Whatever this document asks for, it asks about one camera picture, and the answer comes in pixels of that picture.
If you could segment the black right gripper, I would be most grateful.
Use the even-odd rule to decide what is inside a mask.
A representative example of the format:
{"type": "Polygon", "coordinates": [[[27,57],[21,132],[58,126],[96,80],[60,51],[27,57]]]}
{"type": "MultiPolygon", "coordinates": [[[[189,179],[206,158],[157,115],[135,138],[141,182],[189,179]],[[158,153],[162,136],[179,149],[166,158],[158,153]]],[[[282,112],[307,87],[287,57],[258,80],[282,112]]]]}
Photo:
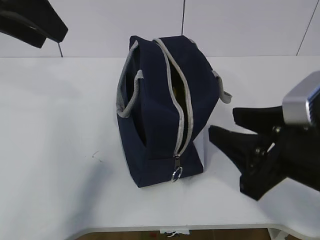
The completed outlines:
{"type": "Polygon", "coordinates": [[[241,193],[258,201],[287,178],[319,191],[319,128],[284,127],[282,106],[235,107],[232,115],[236,125],[257,134],[211,125],[208,136],[240,171],[241,193]]]}

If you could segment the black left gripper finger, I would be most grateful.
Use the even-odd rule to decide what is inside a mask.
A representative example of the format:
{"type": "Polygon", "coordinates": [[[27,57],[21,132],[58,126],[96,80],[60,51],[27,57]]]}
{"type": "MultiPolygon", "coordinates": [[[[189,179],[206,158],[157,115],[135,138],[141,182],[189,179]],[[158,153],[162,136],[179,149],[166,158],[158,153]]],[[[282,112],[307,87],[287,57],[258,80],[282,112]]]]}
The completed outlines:
{"type": "Polygon", "coordinates": [[[68,33],[68,27],[48,0],[34,0],[33,3],[35,8],[33,22],[45,33],[47,38],[61,43],[68,33]]]}
{"type": "Polygon", "coordinates": [[[47,16],[30,11],[1,11],[0,32],[41,49],[47,16]]]}

